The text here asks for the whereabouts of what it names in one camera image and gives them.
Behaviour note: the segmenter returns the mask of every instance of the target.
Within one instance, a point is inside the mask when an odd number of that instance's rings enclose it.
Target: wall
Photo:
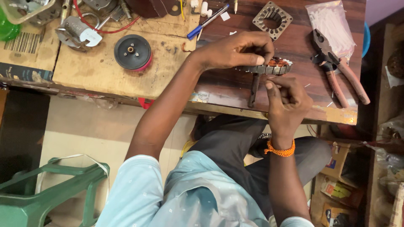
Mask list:
[[[404,8],[404,0],[367,0],[365,21],[369,26]]]

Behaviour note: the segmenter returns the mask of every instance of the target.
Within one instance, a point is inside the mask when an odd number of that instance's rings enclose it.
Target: shirt sleeve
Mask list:
[[[307,219],[302,217],[288,217],[280,224],[280,227],[314,227]]]
[[[133,156],[119,168],[96,227],[148,226],[162,200],[158,161],[151,156]]]

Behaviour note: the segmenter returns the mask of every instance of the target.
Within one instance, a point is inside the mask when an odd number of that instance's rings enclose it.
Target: white plastic connector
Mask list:
[[[201,17],[206,17],[207,15],[208,15],[208,3],[202,2]]]
[[[199,6],[199,1],[198,0],[191,0],[191,7],[196,8]]]

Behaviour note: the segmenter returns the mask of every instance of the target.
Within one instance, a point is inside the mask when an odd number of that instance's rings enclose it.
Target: floor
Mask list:
[[[48,121],[43,141],[40,166],[53,157],[65,157],[74,154],[86,154],[98,162],[110,166],[110,186],[115,180],[118,168],[123,163],[129,143],[136,125],[145,110],[140,107],[118,105],[115,109],[105,110],[96,104],[73,99],[52,96],[49,105]],[[189,139],[196,116],[183,114],[167,138],[160,154],[160,166],[163,182],[167,174],[176,166],[182,148]],[[264,132],[270,132],[267,126]],[[306,125],[301,125],[295,138],[310,136]],[[251,164],[257,158],[247,155],[245,163]],[[61,164],[86,167],[94,164],[89,158],[80,156],[61,160]],[[42,183],[42,190],[58,184],[68,176],[47,174]],[[105,203],[108,183],[104,181],[97,191],[96,212],[100,212]],[[311,191],[311,182],[305,187],[307,199]],[[69,209],[70,206],[81,207],[84,204],[85,192],[79,193],[56,207],[49,214],[54,224],[63,227],[78,226],[82,210]]]

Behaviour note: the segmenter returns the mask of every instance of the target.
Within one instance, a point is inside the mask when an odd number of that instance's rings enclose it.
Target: man's left hand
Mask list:
[[[262,56],[243,53],[246,48],[255,48]],[[198,48],[191,55],[198,59],[202,70],[254,66],[268,64],[274,56],[274,46],[267,32],[240,32]]]

